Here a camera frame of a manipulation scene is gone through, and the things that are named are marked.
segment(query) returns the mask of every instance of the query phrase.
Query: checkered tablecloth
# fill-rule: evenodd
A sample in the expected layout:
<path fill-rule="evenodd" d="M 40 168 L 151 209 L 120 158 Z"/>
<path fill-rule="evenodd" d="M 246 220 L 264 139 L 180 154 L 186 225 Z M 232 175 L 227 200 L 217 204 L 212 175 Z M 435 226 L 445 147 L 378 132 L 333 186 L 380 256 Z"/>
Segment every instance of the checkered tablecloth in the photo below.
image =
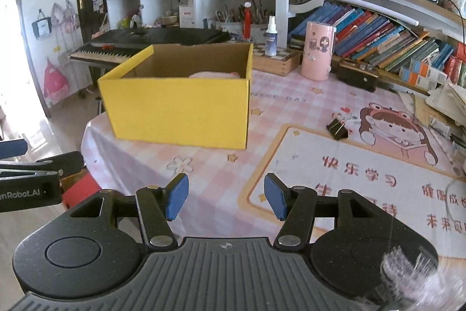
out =
<path fill-rule="evenodd" d="M 254 71 L 247 150 L 117 140 L 103 114 L 88 124 L 82 153 L 101 187 L 124 194 L 134 194 L 146 185 L 165 185 L 177 173 L 188 174 L 189 197 L 180 218 L 173 222 L 174 232 L 182 236 L 274 238 L 280 223 L 243 208 L 240 197 L 283 125 L 292 123 L 327 133 L 325 126 L 335 113 L 348 114 L 353 109 L 359 117 L 359 111 L 371 102 L 406 111 L 397 94 L 382 89 L 369 93 L 332 75 L 317 82 L 298 71 L 287 77 Z"/>

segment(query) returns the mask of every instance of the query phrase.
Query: orange border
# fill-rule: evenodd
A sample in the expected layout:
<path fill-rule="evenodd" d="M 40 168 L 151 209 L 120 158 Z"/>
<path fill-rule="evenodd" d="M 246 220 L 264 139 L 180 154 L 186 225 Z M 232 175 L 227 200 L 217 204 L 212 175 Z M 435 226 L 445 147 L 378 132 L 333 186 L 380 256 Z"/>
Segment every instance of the orange border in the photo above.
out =
<path fill-rule="evenodd" d="M 281 224 L 281 222 L 279 220 L 277 220 L 277 218 L 275 217 L 275 215 L 273 214 L 272 211 L 264 210 L 263 208 L 251 203 L 250 200 L 249 200 L 249 197 L 251 196 L 253 190 L 257 186 L 260 178 L 264 174 L 264 172 L 267 169 L 267 167 L 269 166 L 270 162 L 272 161 L 273 156 L 275 155 L 276 151 L 278 150 L 281 142 L 285 138 L 285 135 L 287 134 L 289 129 L 297 129 L 297 130 L 301 130 L 301 131 L 304 131 L 304 132 L 310 132 L 310 133 L 313 133 L 315 135 L 319 135 L 319 136 L 322 136 L 322 137 L 326 137 L 328 139 L 332 139 L 331 135 L 327 131 L 319 131 L 319 130 L 312 129 L 312 128 L 306 128 L 306 127 L 303 127 L 303 126 L 297 125 L 297 124 L 284 124 L 280 128 L 280 131 L 278 132 L 276 138 L 271 142 L 269 149 L 265 153 L 262 160 L 257 164 L 254 172 L 252 173 L 251 177 L 249 178 L 249 180 L 244 185 L 244 187 L 241 190 L 241 192 L 239 193 L 239 196 L 238 196 L 238 199 L 237 199 L 238 206 L 240 208 L 243 208 L 243 209 L 245 209 L 247 211 L 251 211 L 254 215 L 262 217 L 262 218 L 264 218 L 264 219 L 266 219 L 266 220 L 268 220 L 270 222 L 275 222 L 277 224 Z M 349 140 L 343 140 L 341 142 L 345 143 L 345 144 L 355 146 L 355 147 L 358 147 L 358 148 L 369 150 L 371 152 L 381 154 L 383 156 L 394 158 L 396 160 L 399 160 L 401 162 L 406 163 L 406 161 L 400 160 L 398 157 L 394 157 L 394 156 L 389 155 L 389 154 L 378 152 L 378 151 L 376 151 L 374 149 L 371 149 L 371 148 L 368 148 L 366 145 L 358 143 L 358 142 L 349 141 Z M 454 175 L 451 175 L 450 173 L 447 173 L 446 171 L 442 171 L 442 170 L 438 170 L 438 169 L 429 167 L 430 165 L 429 166 L 419 165 L 419 164 L 411 164 L 411 165 L 415 165 L 415 166 L 421 167 L 423 169 L 434 171 L 435 173 L 442 174 L 444 176 L 447 176 L 447 177 L 453 178 L 455 180 L 459 180 L 459 181 L 462 181 L 462 182 L 466 183 L 466 177 L 464 177 L 464 176 L 454 176 Z M 313 237 L 318 238 L 318 237 L 322 236 L 326 232 L 327 232 L 326 229 L 315 227 L 312 235 L 313 235 Z M 451 258 L 451 257 L 442 257 L 442 258 L 446 259 L 448 261 L 449 260 L 462 261 L 462 264 L 466 264 L 466 259 L 463 259 L 463 258 Z"/>

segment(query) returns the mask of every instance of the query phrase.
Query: door frame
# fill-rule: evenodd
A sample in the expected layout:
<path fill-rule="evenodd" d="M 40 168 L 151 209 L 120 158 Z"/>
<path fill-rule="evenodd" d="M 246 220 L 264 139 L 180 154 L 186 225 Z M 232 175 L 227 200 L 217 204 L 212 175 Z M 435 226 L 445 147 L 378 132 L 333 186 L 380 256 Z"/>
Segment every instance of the door frame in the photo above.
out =
<path fill-rule="evenodd" d="M 50 118 L 52 114 L 47 107 L 45 102 L 42 89 L 40 88 L 39 80 L 37 79 L 36 69 L 34 68 L 34 63 L 32 62 L 31 51 L 29 49 L 29 44 L 27 43 L 26 29 L 24 26 L 24 17 L 23 17 L 23 6 L 21 0 L 16 0 L 16 5 L 18 6 L 18 14 L 20 16 L 20 25 L 21 25 L 21 35 L 23 37 L 24 51 L 26 53 L 27 64 L 29 65 L 29 71 L 31 72 L 31 77 L 34 82 L 34 87 L 36 88 L 37 95 L 39 97 L 40 104 L 44 110 L 45 116 Z"/>

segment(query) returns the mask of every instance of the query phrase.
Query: gray ribbed surface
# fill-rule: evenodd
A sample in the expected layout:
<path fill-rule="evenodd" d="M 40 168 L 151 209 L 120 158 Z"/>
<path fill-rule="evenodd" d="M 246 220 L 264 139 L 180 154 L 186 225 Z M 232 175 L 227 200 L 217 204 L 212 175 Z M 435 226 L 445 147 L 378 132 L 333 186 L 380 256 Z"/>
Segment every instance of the gray ribbed surface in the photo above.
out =
<path fill-rule="evenodd" d="M 142 270 L 111 294 L 78 302 L 28 294 L 14 311 L 359 311 L 357 303 L 316 280 L 298 254 L 264 238 L 186 239 L 151 254 Z"/>

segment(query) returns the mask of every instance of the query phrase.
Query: metal screw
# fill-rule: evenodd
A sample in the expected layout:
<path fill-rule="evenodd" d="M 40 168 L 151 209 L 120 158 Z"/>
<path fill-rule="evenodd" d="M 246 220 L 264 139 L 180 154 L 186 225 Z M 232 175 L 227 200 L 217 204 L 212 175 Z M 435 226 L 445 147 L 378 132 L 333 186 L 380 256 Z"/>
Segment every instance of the metal screw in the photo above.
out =
<path fill-rule="evenodd" d="M 284 247 L 296 247 L 301 244 L 301 239 L 292 234 L 286 234 L 278 238 L 278 243 Z"/>
<path fill-rule="evenodd" d="M 173 243 L 170 236 L 160 235 L 151 238 L 151 244 L 155 247 L 167 247 Z"/>

